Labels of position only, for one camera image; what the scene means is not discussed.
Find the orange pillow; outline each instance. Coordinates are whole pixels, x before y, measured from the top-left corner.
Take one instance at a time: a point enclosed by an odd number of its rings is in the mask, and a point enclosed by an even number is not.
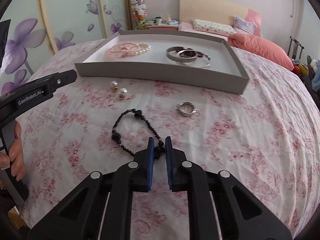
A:
[[[275,43],[264,38],[249,34],[235,33],[228,37],[228,44],[271,60],[288,70],[293,70],[293,64],[286,52]]]

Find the pearl earring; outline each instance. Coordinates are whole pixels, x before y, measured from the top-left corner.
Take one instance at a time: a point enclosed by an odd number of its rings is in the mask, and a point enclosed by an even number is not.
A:
[[[128,91],[127,91],[126,88],[121,88],[121,89],[119,90],[119,98],[120,98],[121,100],[123,100],[123,99],[125,98],[125,95],[126,95],[127,92],[128,92]]]
[[[112,87],[112,91],[113,92],[117,92],[118,91],[118,82],[117,81],[111,81],[110,85]]]

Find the mug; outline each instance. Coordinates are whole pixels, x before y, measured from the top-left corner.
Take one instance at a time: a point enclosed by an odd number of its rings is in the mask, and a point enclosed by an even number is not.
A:
[[[156,25],[162,25],[162,18],[156,17]]]

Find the floral bedsheet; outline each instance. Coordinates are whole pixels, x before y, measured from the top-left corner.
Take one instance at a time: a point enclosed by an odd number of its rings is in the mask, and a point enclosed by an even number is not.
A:
[[[74,68],[73,61],[99,41],[63,49],[33,76]],[[78,77],[54,97],[18,118],[30,195],[20,212],[34,226],[92,171],[108,173],[132,160],[111,140],[121,112],[141,109],[159,135],[205,170],[230,171],[297,235],[319,204],[320,114],[293,73],[252,53],[234,49],[249,76],[244,95],[182,84]],[[193,102],[192,118],[176,105]],[[118,130],[133,152],[151,132],[126,115]],[[155,163],[152,191],[134,194],[132,239],[189,239],[185,192],[172,193],[165,158]]]

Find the human hand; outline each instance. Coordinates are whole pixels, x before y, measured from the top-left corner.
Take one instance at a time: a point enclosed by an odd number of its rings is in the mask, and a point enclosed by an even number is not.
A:
[[[5,168],[10,164],[11,165],[11,175],[16,176],[16,180],[19,181],[26,174],[26,167],[23,161],[23,152],[22,152],[22,141],[21,141],[21,126],[18,122],[14,127],[14,137],[12,145],[9,149],[9,156],[5,153],[0,152],[0,168]]]

